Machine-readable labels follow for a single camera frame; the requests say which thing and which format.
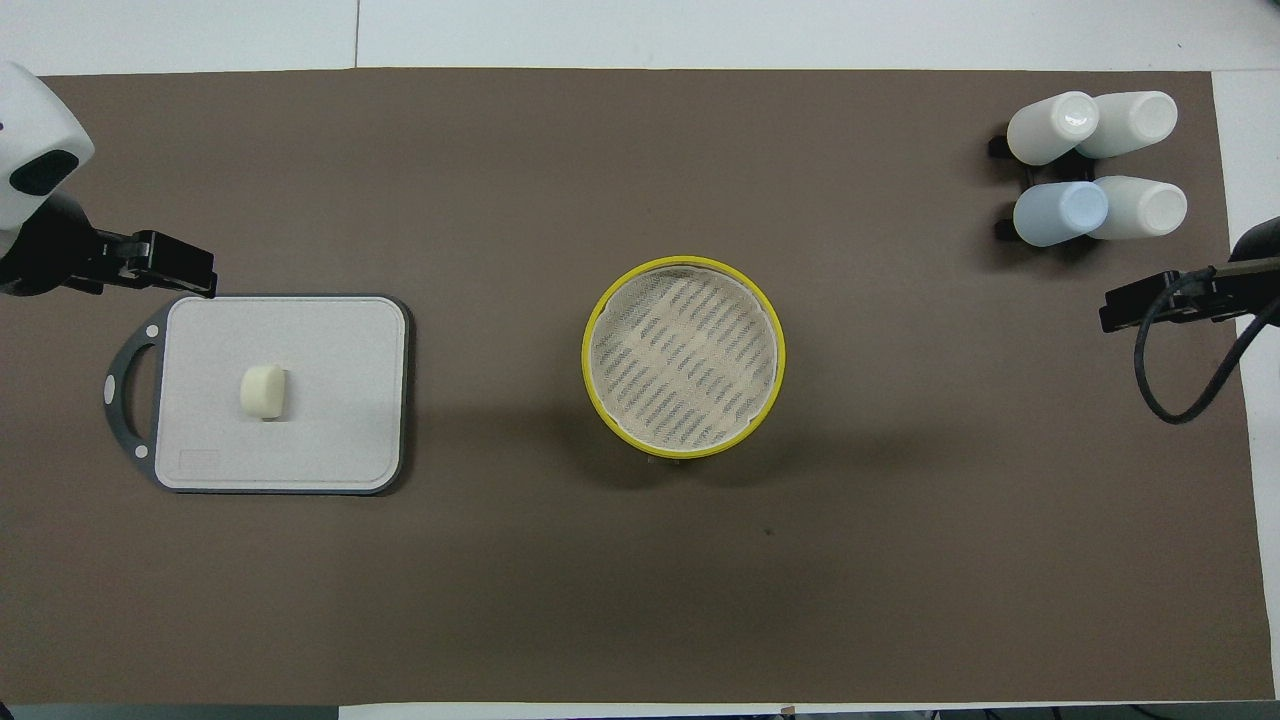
cutting board handle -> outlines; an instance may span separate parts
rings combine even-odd
[[[106,413],[106,424],[111,428],[111,434],[115,436],[115,442],[120,445],[124,454],[148,477],[154,477],[155,474],[154,442],[148,442],[147,439],[138,437],[138,434],[133,432],[133,428],[129,427],[124,413],[124,404],[128,401],[128,392],[124,383],[125,378],[129,377],[129,369],[138,361],[143,350],[147,347],[164,348],[165,319],[168,316],[169,305],[165,305],[159,313],[152,315],[146,323],[134,331],[115,354],[110,368],[106,370],[106,379],[102,382],[102,409]],[[152,402],[156,402],[160,397],[159,382],[156,383],[155,392],[156,397]],[[152,425],[154,424],[155,414],[152,414]],[[155,438],[154,427],[151,437]]]

white cutting board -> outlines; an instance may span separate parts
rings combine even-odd
[[[403,306],[381,296],[184,297],[122,348],[108,419],[169,489],[378,492],[403,456],[408,334]],[[114,392],[146,345],[160,350],[154,442],[129,432]],[[270,364],[285,372],[284,413],[261,420],[242,410],[239,386]]]

handle hole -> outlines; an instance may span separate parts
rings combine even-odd
[[[129,369],[124,374],[124,387],[116,389],[124,424],[129,427],[131,433],[147,442],[155,439],[151,437],[151,425],[155,421],[157,356],[154,345],[140,348],[129,361]]]

light blue cup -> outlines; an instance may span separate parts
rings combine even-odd
[[[1088,234],[1107,219],[1107,193],[1092,182],[1037,184],[1014,206],[1014,228],[1037,247]]]

gray cutting board handle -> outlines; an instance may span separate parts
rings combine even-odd
[[[111,434],[115,436],[115,442],[120,443],[120,448],[124,450],[125,456],[133,460],[138,469],[148,478],[155,478],[155,437],[160,420],[160,368],[164,363],[156,363],[155,396],[151,398],[152,439],[150,441],[138,437],[125,420],[124,404],[127,402],[128,392],[124,383],[125,378],[129,377],[129,368],[137,361],[145,348],[154,346],[161,355],[164,354],[164,338],[168,329],[169,307],[172,305],[172,302],[165,304],[164,307],[151,315],[147,322],[142,323],[124,341],[119,352],[115,354],[115,359],[111,360],[106,378],[102,380],[102,409],[106,413],[106,424],[111,428]]]

